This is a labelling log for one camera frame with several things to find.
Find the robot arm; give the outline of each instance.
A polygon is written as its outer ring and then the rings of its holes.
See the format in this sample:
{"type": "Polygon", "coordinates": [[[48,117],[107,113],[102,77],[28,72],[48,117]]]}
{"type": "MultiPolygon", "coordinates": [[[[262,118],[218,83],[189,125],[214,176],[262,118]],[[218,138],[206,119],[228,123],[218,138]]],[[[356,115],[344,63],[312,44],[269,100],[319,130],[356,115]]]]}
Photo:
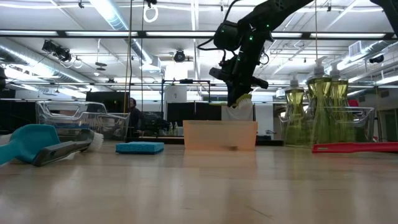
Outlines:
{"type": "MultiPolygon", "coordinates": [[[[292,13],[313,0],[268,0],[256,6],[252,12],[238,23],[225,20],[214,35],[217,49],[234,52],[238,55],[220,62],[221,69],[212,68],[210,75],[223,80],[228,87],[228,106],[252,90],[252,85],[268,88],[264,80],[253,77],[256,66],[264,51],[265,41],[273,42],[271,32],[278,28],[292,13]]],[[[371,0],[381,6],[394,29],[398,32],[398,0],[371,0]]]]}

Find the handle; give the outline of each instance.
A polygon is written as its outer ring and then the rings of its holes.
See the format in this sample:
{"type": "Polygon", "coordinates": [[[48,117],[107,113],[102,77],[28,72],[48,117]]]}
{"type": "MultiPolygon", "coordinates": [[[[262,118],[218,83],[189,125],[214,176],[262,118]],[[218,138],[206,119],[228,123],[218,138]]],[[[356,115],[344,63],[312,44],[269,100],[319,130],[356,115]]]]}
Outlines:
{"type": "Polygon", "coordinates": [[[0,165],[11,161],[19,155],[18,144],[11,141],[9,144],[0,146],[0,165]]]}
{"type": "Polygon", "coordinates": [[[315,144],[312,153],[398,152],[398,142],[315,144]]]}

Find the clear plastic bottle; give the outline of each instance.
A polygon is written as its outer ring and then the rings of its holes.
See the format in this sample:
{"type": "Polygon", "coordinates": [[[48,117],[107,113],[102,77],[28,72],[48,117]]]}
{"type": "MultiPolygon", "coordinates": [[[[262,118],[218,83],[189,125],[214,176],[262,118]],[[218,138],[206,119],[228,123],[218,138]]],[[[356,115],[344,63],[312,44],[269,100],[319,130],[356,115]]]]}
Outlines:
{"type": "Polygon", "coordinates": [[[312,96],[307,115],[310,133],[310,143],[330,143],[330,87],[331,77],[325,75],[325,68],[322,61],[326,57],[316,60],[317,66],[314,69],[314,76],[307,80],[308,93],[312,96]]]}
{"type": "Polygon", "coordinates": [[[349,106],[347,91],[348,80],[340,76],[337,65],[341,61],[332,63],[330,75],[332,77],[330,88],[330,104],[333,107],[331,122],[331,140],[332,142],[354,142],[355,131],[351,125],[354,119],[353,115],[346,109],[349,106]]]}
{"type": "Polygon", "coordinates": [[[177,124],[177,122],[174,123],[174,136],[178,136],[178,124],[177,124]]]}
{"type": "Polygon", "coordinates": [[[304,146],[307,142],[306,119],[303,108],[305,90],[299,87],[297,79],[290,81],[285,89],[287,101],[285,118],[282,120],[283,137],[286,145],[304,146]]]}
{"type": "Polygon", "coordinates": [[[169,136],[173,136],[173,123],[172,122],[170,122],[170,125],[169,125],[169,136]]]}

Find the wooden table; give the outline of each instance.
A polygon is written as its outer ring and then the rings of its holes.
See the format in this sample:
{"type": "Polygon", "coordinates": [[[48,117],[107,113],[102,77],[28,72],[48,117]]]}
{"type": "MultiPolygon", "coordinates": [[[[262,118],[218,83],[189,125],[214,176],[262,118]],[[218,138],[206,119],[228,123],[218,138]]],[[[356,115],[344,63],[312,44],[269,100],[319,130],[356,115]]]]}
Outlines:
{"type": "Polygon", "coordinates": [[[346,223],[398,220],[398,156],[308,149],[119,155],[0,167],[0,223],[346,223]]]}

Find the red brush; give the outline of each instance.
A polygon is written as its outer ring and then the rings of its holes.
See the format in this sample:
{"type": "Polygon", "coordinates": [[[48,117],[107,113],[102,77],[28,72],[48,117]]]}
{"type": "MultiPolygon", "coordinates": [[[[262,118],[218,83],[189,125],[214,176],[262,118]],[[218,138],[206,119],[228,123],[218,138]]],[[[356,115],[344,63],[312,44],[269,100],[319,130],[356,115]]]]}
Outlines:
{"type": "Polygon", "coordinates": [[[398,152],[398,142],[315,144],[312,153],[398,152]]]}

